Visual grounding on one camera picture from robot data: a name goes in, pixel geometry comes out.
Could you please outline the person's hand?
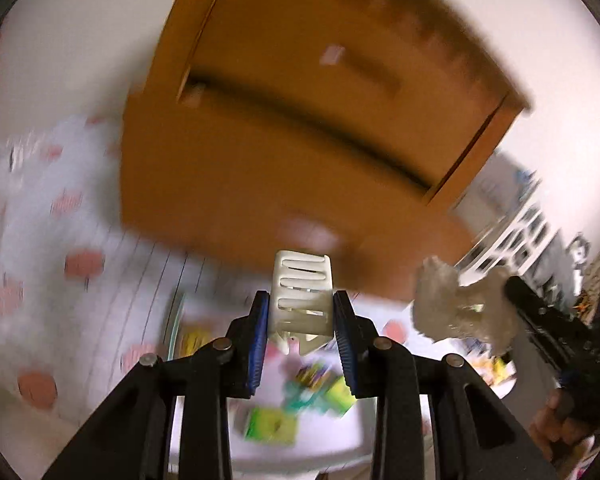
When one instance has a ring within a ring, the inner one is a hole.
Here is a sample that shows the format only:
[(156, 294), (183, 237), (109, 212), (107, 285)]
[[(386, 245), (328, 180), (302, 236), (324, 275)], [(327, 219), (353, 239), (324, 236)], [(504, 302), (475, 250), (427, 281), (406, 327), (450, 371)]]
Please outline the person's hand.
[(570, 417), (557, 416), (559, 405), (566, 399), (562, 390), (554, 390), (545, 405), (535, 414), (528, 433), (549, 462), (556, 460), (555, 451), (558, 450), (558, 445), (562, 445), (565, 454), (560, 464), (568, 474), (568, 470), (576, 468), (588, 454), (592, 445), (593, 431), (583, 422)]

